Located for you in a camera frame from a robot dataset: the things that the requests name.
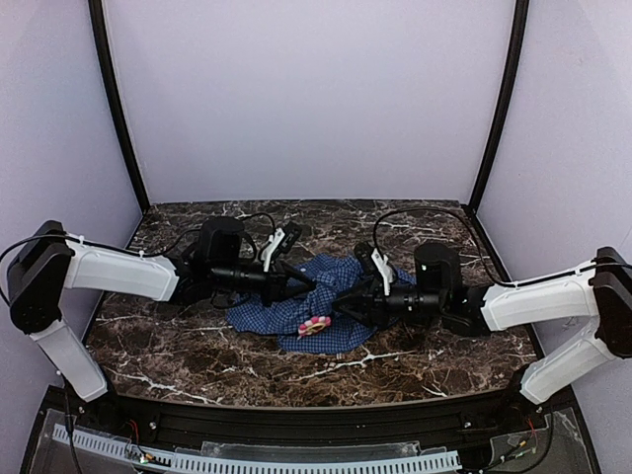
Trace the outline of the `blue checkered shirt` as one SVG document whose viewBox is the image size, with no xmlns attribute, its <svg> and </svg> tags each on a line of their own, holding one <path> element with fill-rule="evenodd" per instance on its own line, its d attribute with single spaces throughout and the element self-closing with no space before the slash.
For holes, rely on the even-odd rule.
<svg viewBox="0 0 632 474">
<path fill-rule="evenodd" d="M 275 336 L 278 347 L 285 352 L 315 355 L 351 352 L 378 332 L 377 328 L 366 328 L 332 308 L 332 302 L 341 292 L 360 283 L 362 269 L 355 257 L 319 254 L 296 268 L 315 280 L 313 291 L 269 307 L 254 295 L 227 312 L 228 324 L 240 333 Z M 330 316 L 331 326 L 298 340 L 299 325 L 314 316 Z"/>
</svg>

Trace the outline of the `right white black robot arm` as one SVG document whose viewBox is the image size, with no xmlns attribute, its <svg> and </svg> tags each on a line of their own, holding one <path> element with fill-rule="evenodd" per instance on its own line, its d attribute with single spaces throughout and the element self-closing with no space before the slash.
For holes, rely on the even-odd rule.
<svg viewBox="0 0 632 474">
<path fill-rule="evenodd" d="M 366 280 L 342 292 L 334 311 L 368 328 L 386 328 L 395 317 L 437 317 L 463 337 L 487 336 L 535 322 L 585 317 L 582 330 L 561 347 L 513 376 L 507 404 L 523 410 L 593 369 L 631 356 L 631 266 L 611 247 L 556 275 L 482 286 L 464 284 L 459 255 L 439 243 L 414 252 L 416 281 L 398 282 L 386 256 L 366 243 L 355 256 Z"/>
</svg>

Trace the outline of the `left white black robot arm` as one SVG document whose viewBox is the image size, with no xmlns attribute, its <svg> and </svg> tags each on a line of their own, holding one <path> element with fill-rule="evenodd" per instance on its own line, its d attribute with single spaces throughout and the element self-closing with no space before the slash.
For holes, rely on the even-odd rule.
<svg viewBox="0 0 632 474">
<path fill-rule="evenodd" d="M 29 336 L 83 401 L 95 402 L 111 389 L 108 379 L 59 307 L 66 289 L 130 294 L 178 305 L 210 300 L 220 292 L 256 295 L 270 306 L 308 293 L 314 281 L 281 260 L 302 230 L 293 222 L 277 228 L 262 248 L 243 220 L 207 219 L 193 229 L 195 240 L 180 255 L 131 251 L 68 233 L 58 221 L 11 246 L 1 298 L 14 326 Z M 252 247 L 250 258 L 241 254 Z"/>
</svg>

